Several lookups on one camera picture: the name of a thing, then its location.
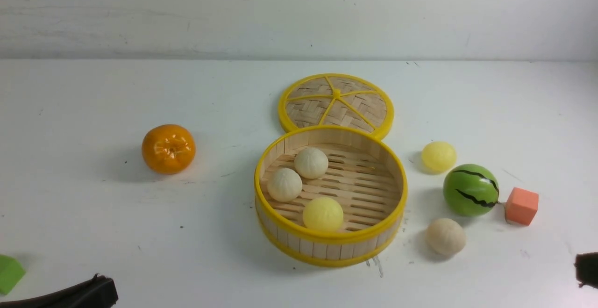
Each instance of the white wall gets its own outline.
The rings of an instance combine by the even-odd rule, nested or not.
[[[598,59],[598,0],[0,0],[0,57]]]

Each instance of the green foam block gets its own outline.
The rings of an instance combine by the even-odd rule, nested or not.
[[[0,254],[0,294],[8,295],[24,275],[25,269],[17,259]]]

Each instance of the green ball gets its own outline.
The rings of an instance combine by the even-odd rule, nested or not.
[[[449,208],[466,217],[486,214],[498,202],[496,177],[479,165],[460,165],[448,172],[442,191]]]

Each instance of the black object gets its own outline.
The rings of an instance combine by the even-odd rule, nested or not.
[[[88,281],[41,297],[0,303],[0,308],[110,308],[118,301],[114,280],[97,274]]]
[[[598,252],[577,254],[575,257],[575,278],[579,287],[588,285],[598,289]]]

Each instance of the bamboo steamer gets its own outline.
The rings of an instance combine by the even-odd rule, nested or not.
[[[393,115],[382,90],[346,74],[303,78],[283,93],[278,116],[288,133],[264,151],[254,178],[256,212],[272,244],[305,263],[344,267],[375,257],[391,243],[407,199],[404,168],[382,143]],[[293,168],[295,155],[307,146],[326,153],[326,174],[302,178],[303,190],[293,201],[272,199],[269,178],[278,168]],[[344,223],[338,232],[303,225],[303,208],[318,197],[331,197],[342,206]]]
[[[267,182],[281,167],[293,168],[306,146],[326,153],[329,166],[319,179],[303,180],[301,195],[288,203],[273,200]],[[401,224],[406,176],[397,156],[369,134],[336,125],[297,129],[272,143],[256,167],[256,212],[267,238],[282,252],[306,263],[342,267],[382,252]],[[317,197],[341,204],[344,224],[337,233],[302,225],[305,205]]]
[[[278,116],[285,131],[339,125],[382,139],[391,130],[391,100],[371,82],[339,73],[317,74],[291,85],[280,97]]]

